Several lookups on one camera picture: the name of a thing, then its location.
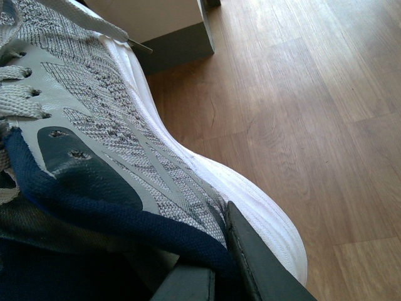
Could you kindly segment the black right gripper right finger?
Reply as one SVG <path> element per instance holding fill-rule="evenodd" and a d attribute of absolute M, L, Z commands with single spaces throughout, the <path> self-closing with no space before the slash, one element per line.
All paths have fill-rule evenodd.
<path fill-rule="evenodd" d="M 314 300 L 290 274 L 233 202 L 226 209 L 227 246 L 241 273 L 246 300 Z"/>

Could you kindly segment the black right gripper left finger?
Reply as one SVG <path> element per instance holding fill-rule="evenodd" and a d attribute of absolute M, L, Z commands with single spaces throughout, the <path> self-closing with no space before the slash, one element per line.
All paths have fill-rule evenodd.
<path fill-rule="evenodd" d="M 204 267 L 177 265 L 151 300 L 215 300 L 215 273 Z"/>

